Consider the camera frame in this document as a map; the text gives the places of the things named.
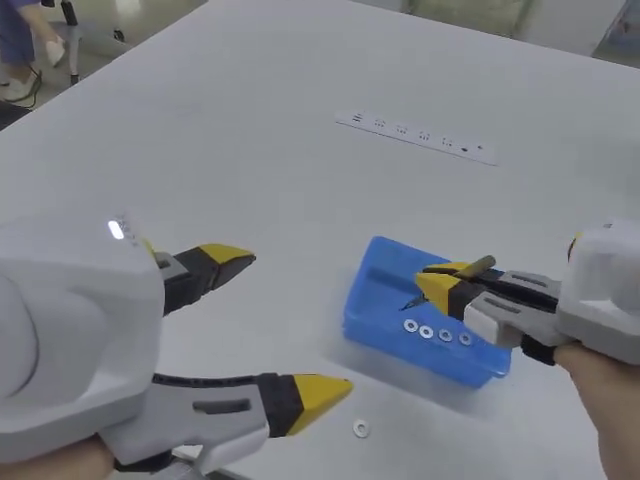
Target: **blue plastic tray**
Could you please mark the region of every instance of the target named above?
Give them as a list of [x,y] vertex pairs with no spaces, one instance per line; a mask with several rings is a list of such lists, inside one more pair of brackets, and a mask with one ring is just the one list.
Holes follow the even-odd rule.
[[[344,335],[412,364],[428,368],[464,385],[480,388],[492,377],[504,377],[511,365],[511,352],[495,347],[467,329],[462,322],[441,314],[431,304],[400,311],[420,295],[414,283],[416,272],[446,260],[395,242],[374,237],[362,260],[344,309]],[[405,329],[414,320],[434,332],[426,339]],[[448,330],[451,341],[440,339]],[[470,345],[460,342],[466,333]]]

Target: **floor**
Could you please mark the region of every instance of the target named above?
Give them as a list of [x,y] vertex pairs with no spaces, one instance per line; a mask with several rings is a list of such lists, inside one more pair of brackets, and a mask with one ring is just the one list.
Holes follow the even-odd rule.
[[[206,0],[73,0],[79,22],[95,27],[105,33],[120,29],[127,43],[138,45],[155,33],[191,12]],[[54,9],[45,9],[50,20],[62,20],[59,5]],[[81,48],[80,75],[86,77],[107,65],[112,58],[105,52]],[[43,87],[37,95],[35,106],[51,100],[69,85],[69,71],[62,65],[53,70],[43,58],[41,46],[36,44],[37,65],[43,72]],[[32,100],[23,106],[30,107]]]

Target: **person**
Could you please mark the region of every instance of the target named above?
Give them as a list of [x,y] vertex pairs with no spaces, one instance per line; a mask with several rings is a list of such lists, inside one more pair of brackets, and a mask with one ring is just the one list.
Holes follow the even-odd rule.
[[[640,367],[566,345],[555,360],[569,372],[598,431],[600,459],[609,480],[640,479]],[[35,460],[0,465],[2,480],[104,480],[113,456],[98,439],[85,440]]]
[[43,42],[47,57],[56,67],[65,55],[65,44],[47,21],[40,0],[0,0],[0,59],[9,76],[3,98],[19,102],[34,95],[42,84],[35,61],[31,32]]
[[640,367],[625,365],[579,345],[556,350],[598,432],[609,480],[640,479]]

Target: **chair leg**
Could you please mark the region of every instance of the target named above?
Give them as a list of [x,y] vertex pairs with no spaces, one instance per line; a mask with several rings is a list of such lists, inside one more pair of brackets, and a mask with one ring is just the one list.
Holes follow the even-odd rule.
[[67,25],[70,27],[77,27],[78,17],[76,17],[76,11],[73,9],[73,3],[69,0],[62,0],[60,2],[60,6],[62,7],[62,13],[64,14],[64,19],[67,22]]
[[78,73],[78,55],[80,53],[80,42],[82,41],[82,32],[80,27],[67,27],[69,35],[67,37],[67,48],[69,49],[69,74],[71,85],[78,83],[80,79]]

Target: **led light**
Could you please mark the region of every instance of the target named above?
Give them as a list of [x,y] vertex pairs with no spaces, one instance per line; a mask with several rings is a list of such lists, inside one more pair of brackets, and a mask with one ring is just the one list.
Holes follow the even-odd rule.
[[116,222],[115,220],[111,220],[109,223],[107,223],[107,225],[109,226],[109,230],[111,230],[111,235],[113,235],[113,238],[115,238],[116,240],[122,240],[124,238],[124,232],[122,231],[122,228],[120,227],[120,224],[118,222]]

